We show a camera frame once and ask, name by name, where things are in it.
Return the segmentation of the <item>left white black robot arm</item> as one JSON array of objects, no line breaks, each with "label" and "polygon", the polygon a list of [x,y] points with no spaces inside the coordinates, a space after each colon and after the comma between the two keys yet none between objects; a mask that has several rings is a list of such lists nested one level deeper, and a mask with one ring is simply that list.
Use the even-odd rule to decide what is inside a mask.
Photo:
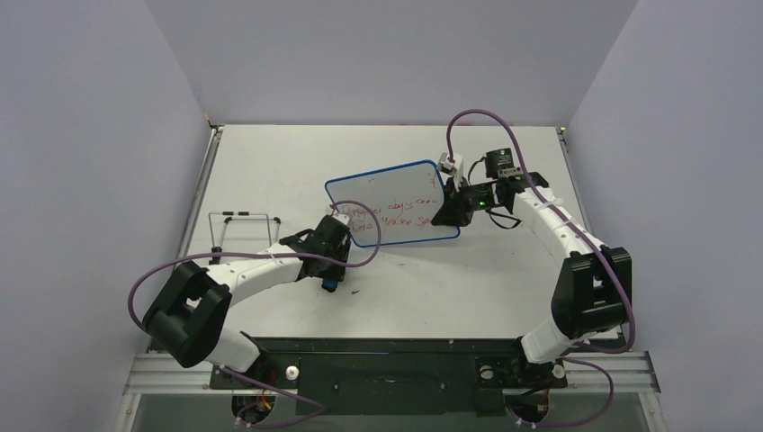
[{"label": "left white black robot arm", "polygon": [[280,284],[319,278],[335,288],[342,279],[351,241],[350,218],[325,216],[252,258],[200,266],[174,265],[141,327],[182,367],[202,362],[225,366],[247,387],[268,375],[264,349],[243,330],[227,322],[238,303]]}]

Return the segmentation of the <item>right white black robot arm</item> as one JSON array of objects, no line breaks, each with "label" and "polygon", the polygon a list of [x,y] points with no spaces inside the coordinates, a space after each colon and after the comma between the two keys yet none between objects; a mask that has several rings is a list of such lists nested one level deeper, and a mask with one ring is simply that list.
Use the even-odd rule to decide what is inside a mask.
[{"label": "right white black robot arm", "polygon": [[504,372],[511,385],[538,387],[561,378],[564,354],[629,321],[632,260],[623,248],[610,248],[585,232],[539,173],[515,166],[510,149],[490,151],[481,161],[488,180],[472,184],[463,173],[461,156],[441,155],[436,167],[448,178],[432,223],[462,228],[476,212],[493,215],[504,208],[510,220],[526,225],[560,263],[549,319],[513,342]]}]

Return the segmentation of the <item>blue and black eraser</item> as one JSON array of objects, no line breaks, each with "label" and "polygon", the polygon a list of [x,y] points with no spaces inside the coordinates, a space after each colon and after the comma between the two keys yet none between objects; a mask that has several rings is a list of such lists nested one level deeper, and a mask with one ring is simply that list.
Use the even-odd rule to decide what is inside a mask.
[{"label": "blue and black eraser", "polygon": [[340,281],[334,278],[324,278],[321,283],[321,288],[329,293],[334,293]]}]

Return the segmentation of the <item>blue framed whiteboard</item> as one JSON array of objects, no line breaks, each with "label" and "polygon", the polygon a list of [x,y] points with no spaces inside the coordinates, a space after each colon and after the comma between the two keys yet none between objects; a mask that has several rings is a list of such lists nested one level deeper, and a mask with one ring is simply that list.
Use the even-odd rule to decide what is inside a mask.
[{"label": "blue framed whiteboard", "polygon": [[325,190],[338,211],[350,216],[356,246],[396,246],[456,239],[457,227],[435,226],[444,183],[435,162],[420,160],[330,179]]}]

